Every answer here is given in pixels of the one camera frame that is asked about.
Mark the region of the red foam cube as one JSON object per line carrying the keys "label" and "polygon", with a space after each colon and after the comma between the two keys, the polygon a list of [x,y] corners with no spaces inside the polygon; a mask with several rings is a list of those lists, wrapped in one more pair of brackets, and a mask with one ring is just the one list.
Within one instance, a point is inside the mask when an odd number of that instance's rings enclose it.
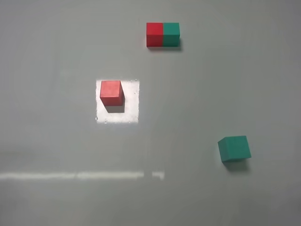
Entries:
{"label": "red foam cube", "polygon": [[122,106],[123,88],[121,81],[102,81],[100,99],[104,106]]}

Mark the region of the green foam cube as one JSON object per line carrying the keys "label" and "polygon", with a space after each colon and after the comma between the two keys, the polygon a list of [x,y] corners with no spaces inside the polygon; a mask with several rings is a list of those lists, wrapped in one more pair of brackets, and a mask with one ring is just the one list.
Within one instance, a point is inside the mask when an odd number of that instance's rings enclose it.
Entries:
{"label": "green foam cube", "polygon": [[222,162],[233,162],[251,158],[251,152],[246,136],[224,137],[218,141]]}

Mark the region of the red template cube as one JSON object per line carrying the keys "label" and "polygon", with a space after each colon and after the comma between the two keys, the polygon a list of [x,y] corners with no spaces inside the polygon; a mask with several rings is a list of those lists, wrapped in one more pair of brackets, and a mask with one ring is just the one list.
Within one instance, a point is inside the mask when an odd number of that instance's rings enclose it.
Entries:
{"label": "red template cube", "polygon": [[146,46],[163,46],[163,23],[146,23]]}

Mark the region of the green template cube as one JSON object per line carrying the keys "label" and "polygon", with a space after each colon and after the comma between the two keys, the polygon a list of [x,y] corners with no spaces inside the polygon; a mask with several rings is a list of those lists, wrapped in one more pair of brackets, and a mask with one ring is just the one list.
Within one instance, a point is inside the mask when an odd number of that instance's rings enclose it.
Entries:
{"label": "green template cube", "polygon": [[163,47],[178,47],[179,42],[179,23],[163,23]]}

